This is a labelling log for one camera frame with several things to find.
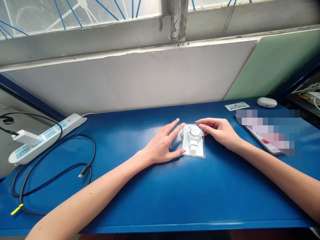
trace white card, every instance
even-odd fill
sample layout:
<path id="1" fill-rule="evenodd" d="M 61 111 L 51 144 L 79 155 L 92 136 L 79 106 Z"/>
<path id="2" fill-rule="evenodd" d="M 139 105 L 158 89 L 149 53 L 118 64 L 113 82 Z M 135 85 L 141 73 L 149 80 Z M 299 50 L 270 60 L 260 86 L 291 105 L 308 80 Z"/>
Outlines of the white card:
<path id="1" fill-rule="evenodd" d="M 246 108 L 246 107 L 250 107 L 248 104 L 246 104 L 245 102 L 240 102 L 240 103 L 233 103 L 233 104 L 229 104 L 229 105 L 224 105 L 229 111 L 233 111 L 233 110 L 237 110 L 237 109 L 241 109 L 241 108 Z"/>

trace pixelated area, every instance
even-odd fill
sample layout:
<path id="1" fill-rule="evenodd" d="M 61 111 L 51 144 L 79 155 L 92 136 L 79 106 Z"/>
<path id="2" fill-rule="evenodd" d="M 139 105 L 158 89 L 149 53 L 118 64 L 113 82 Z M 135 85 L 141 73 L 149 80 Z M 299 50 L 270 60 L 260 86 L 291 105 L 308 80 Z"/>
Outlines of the pixelated area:
<path id="1" fill-rule="evenodd" d="M 300 150 L 299 110 L 237 110 L 236 119 L 287 156 Z"/>

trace blue table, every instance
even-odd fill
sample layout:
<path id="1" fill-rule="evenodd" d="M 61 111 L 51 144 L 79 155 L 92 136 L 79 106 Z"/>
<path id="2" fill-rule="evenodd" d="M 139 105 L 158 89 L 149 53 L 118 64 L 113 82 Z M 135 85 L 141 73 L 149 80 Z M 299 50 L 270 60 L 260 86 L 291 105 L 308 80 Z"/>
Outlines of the blue table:
<path id="1" fill-rule="evenodd" d="M 261 109 L 256 99 L 244 100 Z M 93 177 L 97 179 L 142 149 L 158 129 L 177 117 L 193 123 L 204 117 L 226 118 L 240 137 L 259 145 L 233 118 L 225 101 L 103 113 L 89 116 L 70 134 L 84 133 L 97 143 Z M 301 157 L 278 158 L 320 180 L 320 131 L 301 119 Z M 171 145 L 180 147 L 180 138 Z M 82 233 L 188 231 L 241 228 L 311 227 L 308 217 L 275 184 L 211 136 L 205 138 L 206 159 L 183 156 L 167 164 L 150 166 L 136 175 Z M 77 162 L 88 162 L 93 145 L 79 137 L 46 157 L 32 174 L 26 190 L 40 185 Z M 49 212 L 86 185 L 88 174 L 74 169 L 49 186 L 24 198 L 33 211 Z M 0 235 L 26 235 L 41 216 L 19 212 L 10 216 L 18 199 L 10 194 L 17 170 L 0 184 Z M 19 178 L 20 189 L 25 174 Z"/>

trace plastic bag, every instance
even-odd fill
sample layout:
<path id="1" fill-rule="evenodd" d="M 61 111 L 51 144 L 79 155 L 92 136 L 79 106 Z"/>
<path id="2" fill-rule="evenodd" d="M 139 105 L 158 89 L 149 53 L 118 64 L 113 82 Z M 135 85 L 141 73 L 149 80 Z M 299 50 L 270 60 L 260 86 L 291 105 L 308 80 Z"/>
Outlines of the plastic bag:
<path id="1" fill-rule="evenodd" d="M 182 155 L 206 158 L 204 151 L 204 131 L 197 124 L 185 124 L 180 131 L 182 149 L 186 152 Z"/>

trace white power strip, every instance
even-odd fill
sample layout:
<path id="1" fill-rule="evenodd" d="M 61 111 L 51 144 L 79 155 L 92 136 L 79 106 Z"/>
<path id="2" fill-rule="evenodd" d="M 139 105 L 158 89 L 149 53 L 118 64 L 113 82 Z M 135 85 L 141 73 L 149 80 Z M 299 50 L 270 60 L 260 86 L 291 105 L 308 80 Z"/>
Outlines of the white power strip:
<path id="1" fill-rule="evenodd" d="M 311 103 L 311 104 L 313 104 L 314 105 L 314 98 L 316 97 L 316 96 L 319 96 L 320 95 L 320 92 L 307 92 L 307 93 L 305 93 L 304 94 L 304 96 L 306 96 L 306 97 L 309 97 L 310 99 L 305 99 L 305 100 L 307 100 L 309 103 Z M 317 97 L 317 99 L 316 99 L 316 104 L 319 106 L 320 105 L 320 98 L 319 97 Z"/>
<path id="2" fill-rule="evenodd" d="M 59 124 L 62 126 L 62 136 L 65 136 L 73 129 L 83 124 L 87 118 L 83 118 L 78 114 L 72 114 Z M 60 136 L 61 129 L 58 125 L 53 126 L 48 131 L 45 131 L 39 137 L 41 141 L 34 146 L 25 144 L 9 156 L 9 162 L 15 165 L 24 165 L 50 147 Z"/>

